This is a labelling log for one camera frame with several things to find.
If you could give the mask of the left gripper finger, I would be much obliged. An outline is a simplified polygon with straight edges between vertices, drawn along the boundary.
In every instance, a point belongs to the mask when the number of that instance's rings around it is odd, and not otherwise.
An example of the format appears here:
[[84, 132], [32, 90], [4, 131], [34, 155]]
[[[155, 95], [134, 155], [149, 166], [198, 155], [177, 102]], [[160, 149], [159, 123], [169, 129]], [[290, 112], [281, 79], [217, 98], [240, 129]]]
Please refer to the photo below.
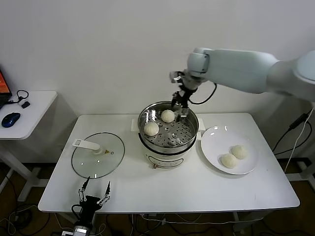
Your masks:
[[110, 185], [111, 185], [110, 182], [108, 182], [104, 197], [97, 202], [98, 205], [102, 206], [108, 200], [110, 200]]
[[90, 177], [87, 178], [87, 180], [83, 183], [82, 187], [78, 190], [78, 195], [80, 198], [80, 202], [85, 202], [87, 200], [85, 196], [85, 191], [87, 188], [87, 185], [89, 183]]

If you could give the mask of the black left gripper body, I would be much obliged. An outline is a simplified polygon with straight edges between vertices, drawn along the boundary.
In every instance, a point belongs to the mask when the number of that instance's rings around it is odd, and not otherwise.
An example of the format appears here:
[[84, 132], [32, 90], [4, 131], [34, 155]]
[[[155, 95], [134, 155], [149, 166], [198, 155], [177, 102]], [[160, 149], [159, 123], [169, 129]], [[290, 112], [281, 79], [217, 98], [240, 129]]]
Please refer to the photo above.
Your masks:
[[80, 203], [79, 225], [92, 225], [95, 212], [102, 208], [102, 204], [99, 203], [100, 198], [86, 196], [86, 199], [86, 201]]

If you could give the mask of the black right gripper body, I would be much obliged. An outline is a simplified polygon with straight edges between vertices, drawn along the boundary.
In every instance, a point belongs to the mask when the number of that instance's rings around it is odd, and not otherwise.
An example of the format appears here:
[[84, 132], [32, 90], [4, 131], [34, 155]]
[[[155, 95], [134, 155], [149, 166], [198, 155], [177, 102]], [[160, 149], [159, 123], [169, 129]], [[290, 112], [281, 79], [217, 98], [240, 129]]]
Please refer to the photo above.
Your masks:
[[179, 95], [185, 100], [189, 100], [190, 97], [197, 91], [197, 89], [189, 89], [185, 87], [184, 84], [179, 85], [179, 88]]

